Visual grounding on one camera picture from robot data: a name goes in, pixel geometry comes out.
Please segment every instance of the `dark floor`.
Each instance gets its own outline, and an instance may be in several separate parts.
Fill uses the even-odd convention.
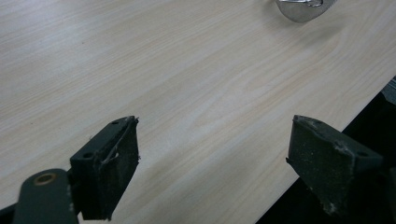
[[[396,166],[396,77],[343,130],[343,134],[381,154],[384,158],[381,172]],[[318,198],[299,178],[257,223],[395,223],[396,217],[392,217],[388,196],[383,191],[371,190],[365,194],[364,200],[370,198],[371,204],[363,206],[361,214],[329,217]]]

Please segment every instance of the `screw hole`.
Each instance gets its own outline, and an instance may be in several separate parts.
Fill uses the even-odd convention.
[[[54,174],[54,173],[47,173],[47,174],[40,175],[35,178],[35,185],[36,186],[47,185],[50,182],[52,182],[55,179],[55,177],[56,177],[56,174]]]
[[[93,153],[87,152],[87,153],[85,153],[84,155],[82,155],[82,157],[83,157],[84,159],[90,159],[90,158],[93,157]]]
[[[369,154],[365,153],[365,152],[358,152],[358,155],[362,156],[362,157],[367,157],[369,156]]]

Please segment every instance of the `light wood surface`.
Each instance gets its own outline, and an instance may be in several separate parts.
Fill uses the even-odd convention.
[[[2,1],[0,207],[135,115],[142,159],[112,223],[254,223],[297,177],[292,116],[342,130],[396,74],[395,11],[340,0],[298,24],[272,0]]]

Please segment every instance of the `silver metal object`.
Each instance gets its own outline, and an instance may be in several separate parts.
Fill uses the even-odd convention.
[[[323,14],[337,0],[276,0],[283,15],[291,21],[306,22]]]

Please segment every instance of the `wooden table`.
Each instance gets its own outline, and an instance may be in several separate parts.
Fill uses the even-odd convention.
[[[142,159],[113,223],[254,223],[297,177],[292,116],[342,130],[396,74],[395,11],[342,0],[299,24],[273,0],[2,1],[0,207],[135,115]]]

